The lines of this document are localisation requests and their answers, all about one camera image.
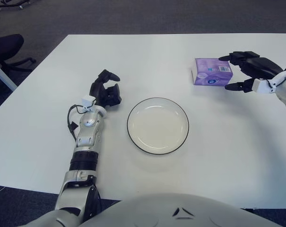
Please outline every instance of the ceramic plate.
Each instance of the ceramic plate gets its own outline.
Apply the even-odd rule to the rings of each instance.
[[[186,140],[189,122],[184,110],[165,98],[138,103],[127,120],[128,134],[140,149],[163,155],[177,150]]]

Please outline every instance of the tissue box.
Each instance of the tissue box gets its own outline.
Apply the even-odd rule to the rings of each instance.
[[[233,76],[229,62],[218,58],[196,58],[191,70],[194,85],[225,86]]]

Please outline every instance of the table surface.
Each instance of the table surface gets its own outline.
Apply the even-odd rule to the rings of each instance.
[[[233,51],[285,68],[286,34],[67,36],[0,107],[0,185],[59,192],[74,147],[67,111],[107,69],[121,78],[122,103],[107,109],[97,167],[103,198],[177,192],[286,208],[285,106],[275,94],[192,84],[194,58]],[[248,78],[231,68],[231,82]],[[127,134],[129,112],[150,97],[171,99],[188,116],[188,137],[172,154],[144,153]]]

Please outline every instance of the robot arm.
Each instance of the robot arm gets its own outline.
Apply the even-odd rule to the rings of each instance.
[[[228,84],[225,89],[232,91],[255,91],[257,93],[276,93],[277,97],[286,105],[286,69],[258,54],[247,52],[233,52],[219,58],[221,61],[230,61],[238,65],[241,71],[251,79],[244,82]]]
[[[82,107],[80,131],[75,137],[69,123],[68,128],[76,139],[69,171],[66,172],[58,196],[55,210],[37,220],[28,223],[27,227],[76,227],[87,221],[97,213],[99,192],[95,185],[96,165],[100,153],[101,133],[104,128],[107,105],[118,105],[121,102],[119,86],[105,89],[104,83],[109,80],[120,81],[113,73],[103,70],[98,79],[91,85],[88,96],[82,98],[83,105],[73,105],[73,108]]]

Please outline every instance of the white table leg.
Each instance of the white table leg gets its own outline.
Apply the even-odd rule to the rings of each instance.
[[[15,85],[14,82],[0,69],[0,80],[3,81],[4,84],[6,84],[10,90],[14,91],[17,88],[17,85]]]

